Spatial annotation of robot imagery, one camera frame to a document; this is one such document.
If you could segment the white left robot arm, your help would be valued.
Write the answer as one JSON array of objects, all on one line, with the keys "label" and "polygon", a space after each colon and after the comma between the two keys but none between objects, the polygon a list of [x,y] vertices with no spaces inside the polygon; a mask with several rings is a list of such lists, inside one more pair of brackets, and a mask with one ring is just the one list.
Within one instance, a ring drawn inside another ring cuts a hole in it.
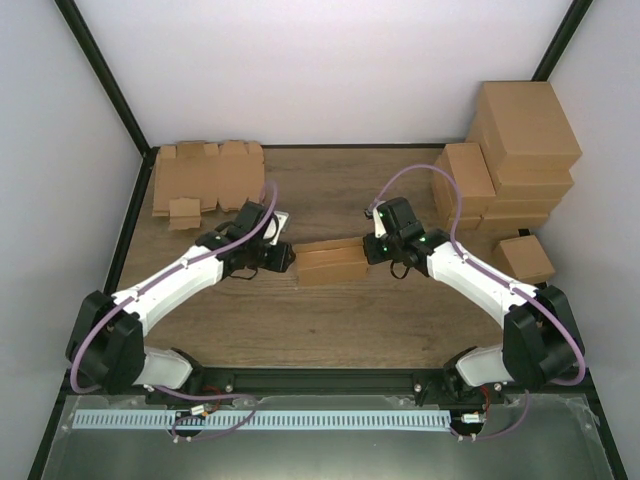
[{"label": "white left robot arm", "polygon": [[148,279],[112,294],[89,294],[66,348],[73,390],[115,395],[145,386],[196,402],[204,392],[203,366],[179,349],[147,346],[147,335],[186,300],[240,270],[286,272],[295,259],[291,244],[280,239],[288,223],[288,213],[248,201],[233,220],[201,235]]}]

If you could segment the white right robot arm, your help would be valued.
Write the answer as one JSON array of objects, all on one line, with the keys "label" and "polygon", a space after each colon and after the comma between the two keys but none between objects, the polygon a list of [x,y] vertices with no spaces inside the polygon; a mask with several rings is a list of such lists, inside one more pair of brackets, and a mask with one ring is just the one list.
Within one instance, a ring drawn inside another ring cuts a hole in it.
[{"label": "white right robot arm", "polygon": [[586,375],[584,346],[563,291],[516,280],[466,250],[453,235],[427,231],[408,200],[366,211],[374,225],[363,239],[369,264],[401,264],[462,294],[501,328],[492,347],[471,347],[444,366],[444,389],[458,403],[488,384],[516,383],[535,392],[548,383],[573,386]]}]

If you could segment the brown cardboard box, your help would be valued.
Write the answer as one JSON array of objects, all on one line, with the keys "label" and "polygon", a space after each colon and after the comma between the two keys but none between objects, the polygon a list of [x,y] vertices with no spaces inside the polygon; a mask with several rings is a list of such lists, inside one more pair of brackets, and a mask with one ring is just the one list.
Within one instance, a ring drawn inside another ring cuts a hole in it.
[{"label": "brown cardboard box", "polygon": [[362,237],[298,244],[294,253],[301,287],[360,281],[369,272]]}]

